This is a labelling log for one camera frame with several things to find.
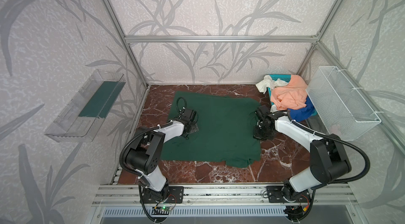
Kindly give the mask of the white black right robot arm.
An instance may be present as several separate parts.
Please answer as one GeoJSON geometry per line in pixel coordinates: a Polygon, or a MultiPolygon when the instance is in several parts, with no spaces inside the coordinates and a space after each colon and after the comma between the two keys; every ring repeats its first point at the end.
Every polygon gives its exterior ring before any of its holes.
{"type": "Polygon", "coordinates": [[[258,118],[254,137],[269,140],[282,133],[303,146],[310,154],[309,167],[292,176],[285,186],[294,192],[316,189],[336,181],[352,170],[342,143],[332,135],[318,134],[306,126],[291,120],[282,112],[268,115],[256,114],[258,118]]]}

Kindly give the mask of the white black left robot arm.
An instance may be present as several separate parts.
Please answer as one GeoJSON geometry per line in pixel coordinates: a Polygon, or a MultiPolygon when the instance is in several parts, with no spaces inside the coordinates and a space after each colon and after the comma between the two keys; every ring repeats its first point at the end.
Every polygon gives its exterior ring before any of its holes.
{"type": "Polygon", "coordinates": [[[186,120],[172,120],[162,126],[138,129],[121,150],[119,165],[126,172],[137,175],[144,188],[164,192],[168,183],[158,166],[163,144],[176,137],[187,137],[198,130],[196,122],[186,120]]]}

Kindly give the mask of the green t-shirt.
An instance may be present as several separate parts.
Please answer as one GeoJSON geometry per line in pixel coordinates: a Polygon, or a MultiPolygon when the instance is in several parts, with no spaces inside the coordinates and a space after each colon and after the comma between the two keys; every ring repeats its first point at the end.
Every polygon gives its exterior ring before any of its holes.
{"type": "Polygon", "coordinates": [[[236,168],[260,161],[261,144],[253,137],[258,101],[177,91],[168,118],[182,105],[197,112],[198,131],[164,143],[162,160],[224,162],[236,168]]]}

